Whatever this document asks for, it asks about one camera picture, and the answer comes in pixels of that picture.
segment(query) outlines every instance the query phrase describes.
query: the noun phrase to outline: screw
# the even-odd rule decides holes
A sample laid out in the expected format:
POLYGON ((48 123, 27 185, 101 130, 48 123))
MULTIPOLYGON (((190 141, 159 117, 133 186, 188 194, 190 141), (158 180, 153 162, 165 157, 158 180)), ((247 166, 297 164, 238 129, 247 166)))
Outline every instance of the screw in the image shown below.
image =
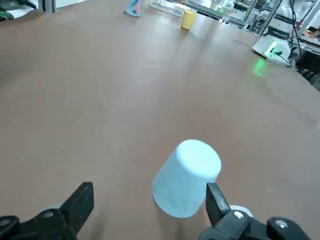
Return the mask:
POLYGON ((244 215, 240 211, 235 211, 233 213, 233 215, 235 215, 238 219, 243 219, 244 218, 244 215))
POLYGON ((45 219, 48 219, 50 217, 52 217, 54 215, 54 213, 52 211, 45 211, 44 213, 41 214, 41 216, 45 219))
POLYGON ((5 225, 7 225, 7 224, 9 224, 10 223, 10 220, 8 220, 8 219, 2 219, 1 221, 0 221, 0 226, 1 227, 3 227, 3 226, 5 226, 5 225))
POLYGON ((276 220, 275 224, 277 224, 282 229, 285 229, 288 227, 288 224, 286 224, 286 222, 282 220, 276 220))

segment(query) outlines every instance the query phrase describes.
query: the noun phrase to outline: green light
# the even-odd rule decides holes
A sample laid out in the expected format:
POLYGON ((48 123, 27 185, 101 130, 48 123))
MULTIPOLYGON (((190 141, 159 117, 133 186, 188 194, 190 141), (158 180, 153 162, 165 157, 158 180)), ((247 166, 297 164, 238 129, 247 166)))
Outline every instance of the green light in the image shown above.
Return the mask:
POLYGON ((263 60, 262 58, 260 58, 258 61, 256 61, 252 73, 256 76, 262 76, 263 75, 263 71, 265 69, 266 66, 266 62, 265 60, 263 60))
POLYGON ((271 50, 275 48, 275 46, 277 45, 277 42, 274 41, 273 43, 271 43, 271 45, 268 47, 268 49, 265 51, 265 55, 270 56, 270 54, 272 55, 271 50))

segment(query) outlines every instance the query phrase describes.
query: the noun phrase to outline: yellow cup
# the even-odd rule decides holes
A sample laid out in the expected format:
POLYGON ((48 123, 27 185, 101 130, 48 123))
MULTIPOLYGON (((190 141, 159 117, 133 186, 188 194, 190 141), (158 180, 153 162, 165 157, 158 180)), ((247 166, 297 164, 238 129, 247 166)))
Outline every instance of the yellow cup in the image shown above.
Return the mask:
POLYGON ((181 27, 190 30, 197 18, 197 13, 190 10, 184 10, 182 16, 181 27))

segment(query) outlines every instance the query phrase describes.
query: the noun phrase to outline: table surface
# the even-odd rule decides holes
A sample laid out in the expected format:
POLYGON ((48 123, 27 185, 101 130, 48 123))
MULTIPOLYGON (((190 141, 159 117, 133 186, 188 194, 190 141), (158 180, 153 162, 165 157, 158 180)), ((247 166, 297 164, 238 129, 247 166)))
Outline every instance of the table surface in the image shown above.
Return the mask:
POLYGON ((253 54, 257 37, 199 15, 193 28, 127 1, 91 1, 0 24, 2 215, 33 217, 93 181, 81 239, 198 239, 151 182, 175 146, 218 152, 230 204, 320 230, 320 94, 253 54))

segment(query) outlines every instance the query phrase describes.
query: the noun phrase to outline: blue object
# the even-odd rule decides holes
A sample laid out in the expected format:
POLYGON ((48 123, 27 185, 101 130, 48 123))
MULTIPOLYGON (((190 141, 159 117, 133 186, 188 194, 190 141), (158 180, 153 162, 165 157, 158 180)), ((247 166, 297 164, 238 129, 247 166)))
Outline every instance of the blue object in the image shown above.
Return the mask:
POLYGON ((140 0, 132 0, 125 12, 132 16, 140 17, 141 16, 140 2, 141 2, 140 0))
POLYGON ((173 217, 191 217, 206 198, 207 183, 214 183, 220 170, 220 158, 211 146, 199 140, 185 140, 153 179, 153 199, 173 217))

